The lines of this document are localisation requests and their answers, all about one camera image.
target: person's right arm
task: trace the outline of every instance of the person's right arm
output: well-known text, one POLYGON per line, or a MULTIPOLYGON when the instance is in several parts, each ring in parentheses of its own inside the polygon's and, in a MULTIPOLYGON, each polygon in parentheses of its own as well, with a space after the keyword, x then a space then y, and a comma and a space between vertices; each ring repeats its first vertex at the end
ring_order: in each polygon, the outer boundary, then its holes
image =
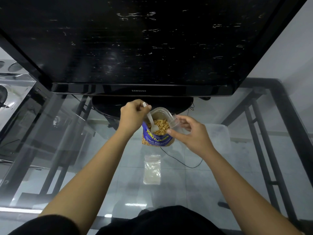
POLYGON ((242 176, 215 150, 205 125, 189 116, 177 116, 182 127, 191 133, 167 132, 199 155, 213 175, 241 230, 247 235, 301 235, 284 216, 272 207, 242 176))

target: black shirt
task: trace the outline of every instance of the black shirt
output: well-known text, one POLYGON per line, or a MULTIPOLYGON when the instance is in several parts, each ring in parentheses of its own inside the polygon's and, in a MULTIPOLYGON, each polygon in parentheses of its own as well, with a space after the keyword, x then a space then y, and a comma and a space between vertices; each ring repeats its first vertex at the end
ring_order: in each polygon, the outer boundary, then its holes
MULTIPOLYGON (((128 221, 112 222, 102 227, 97 235, 162 235, 163 233, 224 234, 205 217, 178 205, 156 209, 128 221)), ((22 234, 79 235, 80 233, 75 223, 70 219, 60 215, 46 215, 26 222, 9 235, 22 234)))

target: person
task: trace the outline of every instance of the person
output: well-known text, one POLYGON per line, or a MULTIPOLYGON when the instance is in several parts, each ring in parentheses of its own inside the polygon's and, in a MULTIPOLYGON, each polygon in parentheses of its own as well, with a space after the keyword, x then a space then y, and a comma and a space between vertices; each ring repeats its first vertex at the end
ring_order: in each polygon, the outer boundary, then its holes
MULTIPOLYGON (((142 125, 151 106, 142 100, 128 102, 120 110, 119 127, 99 152, 55 196, 35 219, 10 235, 86 235, 103 203, 123 150, 142 125)), ((244 234, 301 235, 214 149, 205 125, 189 116, 177 116, 190 134, 167 133, 184 143, 210 167, 232 213, 244 234)), ((101 234, 161 234, 164 232, 223 234, 213 223, 183 206, 170 206, 140 214, 128 221, 101 228, 101 234)))

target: glass tabletop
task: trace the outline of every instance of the glass tabletop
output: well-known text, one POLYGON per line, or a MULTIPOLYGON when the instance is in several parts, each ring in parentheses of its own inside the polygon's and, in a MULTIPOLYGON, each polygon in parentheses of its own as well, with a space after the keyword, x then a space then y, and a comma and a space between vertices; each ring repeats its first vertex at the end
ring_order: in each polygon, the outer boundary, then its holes
MULTIPOLYGON (((194 98, 194 107, 182 114, 207 127, 226 125, 231 150, 223 157, 291 221, 313 220, 310 172, 277 107, 277 97, 263 83, 255 84, 259 87, 243 84, 231 97, 194 98), (271 105, 271 113, 266 105, 271 105)), ((19 223, 36 217, 118 127, 118 120, 93 109, 90 96, 45 98, 36 86, 30 95, 0 142, 0 216, 19 223)), ((177 140, 163 150, 143 145, 140 128, 124 150, 92 228, 134 218, 143 209, 182 205, 226 233, 240 230, 210 168, 200 162, 177 140), (160 157, 159 185, 144 184, 147 155, 160 157)))

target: hand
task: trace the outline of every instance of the hand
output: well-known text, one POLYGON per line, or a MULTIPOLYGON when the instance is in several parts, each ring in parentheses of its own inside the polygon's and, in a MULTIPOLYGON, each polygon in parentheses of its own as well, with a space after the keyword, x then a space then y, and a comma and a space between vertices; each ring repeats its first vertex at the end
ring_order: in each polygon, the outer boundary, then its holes
POLYGON ((128 102, 120 109, 120 121, 118 130, 132 136, 142 125, 143 118, 151 110, 151 106, 147 104, 143 107, 143 100, 137 99, 128 102))
POLYGON ((204 124, 189 116, 177 115, 177 118, 179 119, 180 126, 188 130, 190 134, 182 134, 168 129, 167 133, 169 135, 184 143, 192 152, 201 158, 215 151, 204 124))

